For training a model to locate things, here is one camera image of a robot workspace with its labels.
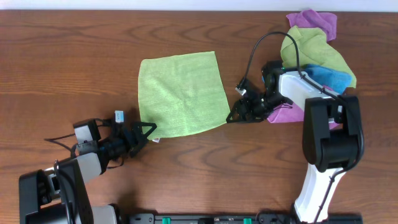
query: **yellow-green cloth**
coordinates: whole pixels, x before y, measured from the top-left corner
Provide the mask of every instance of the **yellow-green cloth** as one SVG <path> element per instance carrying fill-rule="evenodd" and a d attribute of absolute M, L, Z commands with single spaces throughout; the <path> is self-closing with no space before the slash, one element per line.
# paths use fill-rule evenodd
<path fill-rule="evenodd" d="M 187 136 L 224 124 L 229 105 L 215 53 L 143 60 L 138 103 L 141 121 L 157 125 L 148 139 Z"/>
<path fill-rule="evenodd" d="M 300 66 L 306 64 L 317 64 L 326 68 L 350 74 L 353 79 L 348 87 L 356 87 L 356 77 L 349 69 L 344 58 L 337 50 L 326 43 L 326 34 L 319 28 L 290 28 L 290 34 L 297 43 Z M 280 56 L 285 67 L 296 66 L 296 52 L 292 40 L 286 37 L 280 49 Z"/>

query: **purple cloth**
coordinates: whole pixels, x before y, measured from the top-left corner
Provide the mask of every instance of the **purple cloth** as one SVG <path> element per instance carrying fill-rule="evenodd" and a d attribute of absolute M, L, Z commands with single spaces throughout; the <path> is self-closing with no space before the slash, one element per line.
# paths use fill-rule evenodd
<path fill-rule="evenodd" d="M 286 16 L 290 27 L 321 28 L 326 34 L 327 41 L 336 39 L 337 16 L 330 12 L 315 12 L 312 9 L 300 13 L 290 13 Z"/>
<path fill-rule="evenodd" d="M 323 86 L 328 90 L 333 91 L 328 86 Z M 304 111 L 299 108 L 295 103 L 293 103 L 292 108 L 281 108 L 275 110 L 267 120 L 270 123 L 288 123 L 288 122 L 299 122 L 304 120 Z M 333 129 L 337 127 L 336 123 L 329 123 L 329 129 Z"/>

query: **microfiber cloth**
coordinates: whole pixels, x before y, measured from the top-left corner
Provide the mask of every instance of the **microfiber cloth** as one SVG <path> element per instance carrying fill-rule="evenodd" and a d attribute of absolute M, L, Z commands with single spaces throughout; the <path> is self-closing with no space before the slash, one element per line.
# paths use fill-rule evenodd
<path fill-rule="evenodd" d="M 315 12 L 312 9 L 286 15 L 290 27 L 321 28 L 327 41 L 336 39 L 337 16 L 330 12 Z"/>
<path fill-rule="evenodd" d="M 348 87 L 356 86 L 354 73 L 344 61 L 344 58 L 333 47 L 326 43 L 326 34 L 319 28 L 290 28 L 290 34 L 297 43 L 300 66 L 307 64 L 321 65 L 351 75 L 352 81 Z M 284 67 L 296 66 L 296 52 L 292 40 L 286 37 L 282 43 L 280 56 Z"/>
<path fill-rule="evenodd" d="M 304 71 L 307 72 L 308 76 L 318 84 L 339 94 L 343 94 L 346 87 L 351 83 L 352 79 L 351 75 L 347 73 L 325 68 L 319 65 L 306 65 Z M 295 103 L 292 105 L 292 108 L 277 109 L 268 117 L 268 121 L 270 123 L 286 123 L 303 120 L 304 111 Z M 335 123 L 329 124 L 330 128 L 334 128 L 335 126 L 337 126 Z"/>
<path fill-rule="evenodd" d="M 141 121 L 157 125 L 150 140 L 207 131 L 229 114 L 214 52 L 143 60 L 138 102 Z"/>

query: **wooden table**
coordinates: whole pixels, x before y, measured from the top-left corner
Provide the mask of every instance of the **wooden table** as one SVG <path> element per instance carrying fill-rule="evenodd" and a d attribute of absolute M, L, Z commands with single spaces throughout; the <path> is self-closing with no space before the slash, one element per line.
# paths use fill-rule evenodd
<path fill-rule="evenodd" d="M 18 178 L 68 151 L 43 141 L 114 110 L 139 117 L 140 62 L 216 52 L 229 105 L 256 40 L 288 31 L 286 12 L 0 11 L 0 223 L 18 223 Z M 330 212 L 366 223 L 398 218 L 398 15 L 337 13 L 331 44 L 356 74 L 366 152 L 340 182 Z M 251 80 L 280 57 L 281 36 L 256 52 Z M 75 138 L 64 140 L 68 145 Z M 127 212 L 257 213 L 288 210 L 307 163 L 302 123 L 228 124 L 149 143 L 123 167 L 86 185 L 92 205 Z"/>

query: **black base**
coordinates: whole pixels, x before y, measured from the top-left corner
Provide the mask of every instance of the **black base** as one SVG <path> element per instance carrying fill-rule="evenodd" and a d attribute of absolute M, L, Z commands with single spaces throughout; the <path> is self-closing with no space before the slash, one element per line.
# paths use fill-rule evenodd
<path fill-rule="evenodd" d="M 129 224 L 299 224 L 288 213 L 259 213 L 258 215 L 154 215 L 129 216 Z M 327 224 L 363 224 L 361 215 L 329 215 Z"/>

